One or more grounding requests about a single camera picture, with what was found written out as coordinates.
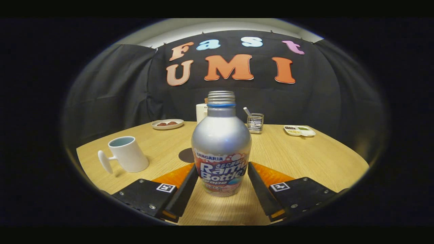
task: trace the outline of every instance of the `table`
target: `table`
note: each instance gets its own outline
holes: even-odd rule
[[[187,163],[179,159],[180,151],[191,148],[196,122],[184,122],[176,129],[155,130],[151,123],[139,125],[105,136],[77,148],[77,154],[89,179],[101,190],[113,194],[139,178],[152,180]],[[314,137],[288,135],[283,125],[264,125],[262,134],[251,134],[249,161],[280,171],[294,178],[310,177],[329,189],[339,192],[351,187],[368,170],[367,162],[353,150],[312,128]],[[149,160],[142,172],[128,173],[117,161],[110,161],[109,174],[98,160],[102,150],[112,156],[107,144],[120,136],[131,135]],[[207,194],[198,179],[184,215],[178,225],[267,225],[264,214],[246,173],[240,192],[230,197]]]

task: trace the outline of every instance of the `wall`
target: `wall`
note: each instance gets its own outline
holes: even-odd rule
[[[159,47],[185,37],[223,30],[260,30],[317,42],[317,36],[298,26],[278,19],[168,19],[143,28],[119,40],[117,44]]]

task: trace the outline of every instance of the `bottle label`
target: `bottle label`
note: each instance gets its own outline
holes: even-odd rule
[[[208,193],[229,196],[236,193],[247,170],[249,155],[213,155],[193,149],[199,177]]]

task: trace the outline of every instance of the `white cup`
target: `white cup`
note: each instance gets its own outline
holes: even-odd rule
[[[208,104],[196,104],[196,120],[199,124],[208,115]]]
[[[133,136],[122,136],[108,143],[113,157],[107,158],[103,151],[98,151],[98,158],[104,169],[113,174],[110,160],[117,160],[121,167],[131,173],[140,172],[149,166],[149,161],[141,151]]]

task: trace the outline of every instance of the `plate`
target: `plate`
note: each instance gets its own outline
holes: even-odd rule
[[[161,126],[157,126],[160,123],[169,123],[169,122],[176,122],[176,125],[161,125]],[[156,130],[170,130],[170,129],[174,129],[174,128],[178,128],[181,127],[184,124],[184,120],[182,119],[163,119],[163,120],[157,120],[155,122],[153,122],[151,124],[152,128],[156,129]]]
[[[316,135],[315,131],[311,128],[303,125],[284,125],[283,129],[290,135],[293,136],[306,136],[311,137]]]

